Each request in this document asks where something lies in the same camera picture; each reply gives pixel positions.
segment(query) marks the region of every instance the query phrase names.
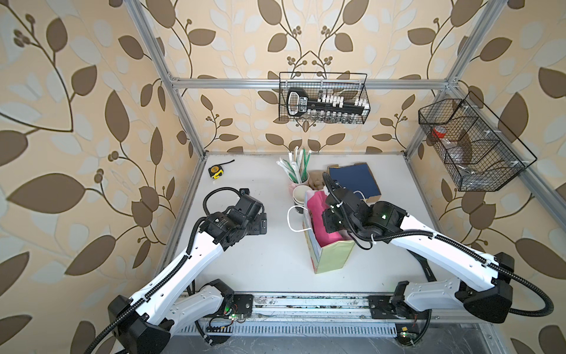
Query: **black wire basket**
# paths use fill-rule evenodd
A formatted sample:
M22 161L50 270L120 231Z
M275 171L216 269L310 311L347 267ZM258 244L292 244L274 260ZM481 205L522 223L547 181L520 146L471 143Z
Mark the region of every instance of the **black wire basket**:
M480 116L480 108L497 118L496 129ZM421 108L419 124L459 191L497 191L537 160L472 91L463 100L445 99ZM529 157L521 157L516 147Z
M367 74L320 74L279 73L279 120L364 124L371 110Z

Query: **tape measure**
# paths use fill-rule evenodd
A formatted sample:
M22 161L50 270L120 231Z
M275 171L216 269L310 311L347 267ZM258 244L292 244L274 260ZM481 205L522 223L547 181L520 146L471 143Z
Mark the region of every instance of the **tape measure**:
M214 166L212 166L208 169L208 174L210 174L211 178L213 180L215 180L215 179L219 178L220 176L222 176L224 174L224 170L222 169L222 165L226 165L226 164L229 164L229 163L234 162L234 161L235 160L228 161L228 162L225 162L223 164L214 165Z

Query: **white table surface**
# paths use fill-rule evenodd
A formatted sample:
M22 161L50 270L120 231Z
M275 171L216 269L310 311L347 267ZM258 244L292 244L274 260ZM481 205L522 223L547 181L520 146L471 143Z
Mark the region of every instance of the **white table surface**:
M303 232L293 232L286 211L293 205L288 177L275 163L279 155L212 155L208 158L195 199L188 214L176 254L187 245L196 220L204 216L202 200L220 187L249 188L265 205L267 234L246 236L214 260L196 278L201 285L220 278L235 291L249 292L393 292L398 282L425 282L419 263L405 249L380 242L365 251L354 246L342 269L315 274ZM217 180L208 175L212 165L235 159ZM428 226L432 226L425 204L401 155L312 155L309 169L328 165L368 163L381 190L381 200L391 202ZM238 197L222 191L208 200L211 212L234 205ZM302 215L291 211L291 224L302 229ZM452 275L431 263L438 280Z

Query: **metal bracket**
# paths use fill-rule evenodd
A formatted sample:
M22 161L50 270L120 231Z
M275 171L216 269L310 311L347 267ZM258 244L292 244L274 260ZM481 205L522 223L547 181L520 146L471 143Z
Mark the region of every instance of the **metal bracket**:
M399 319L399 317L389 311L389 299L391 299L391 296L387 295L372 295L367 297L372 319ZM426 314L419 312L417 319L426 319Z

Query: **wallpaper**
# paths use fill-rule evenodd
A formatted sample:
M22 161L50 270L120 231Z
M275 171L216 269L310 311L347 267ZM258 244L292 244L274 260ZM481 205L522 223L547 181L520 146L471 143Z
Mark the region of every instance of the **wallpaper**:
M566 3L510 0L460 81L536 154L539 160L531 168L563 197L565 57ZM499 121L493 123L513 137ZM411 163L444 233L490 254L510 254L516 273L554 301L555 310L547 317L509 315L500 325L510 351L566 352L566 233L518 178L493 193L457 192L429 143L421 144ZM512 286L514 308L543 306L530 290L517 283Z
M401 152L417 130L417 110L433 99L430 90L369 90L371 111L361 125L279 117L273 91L187 89L182 95L211 152L289 152L295 146L321 153Z
M267 78L282 71L443 79L482 0L141 0L170 72Z
M3 353L83 353L108 303L153 276L192 178L192 145L117 5L0 0Z
M566 2L509 4L460 84L500 115L538 157L532 168L566 199Z

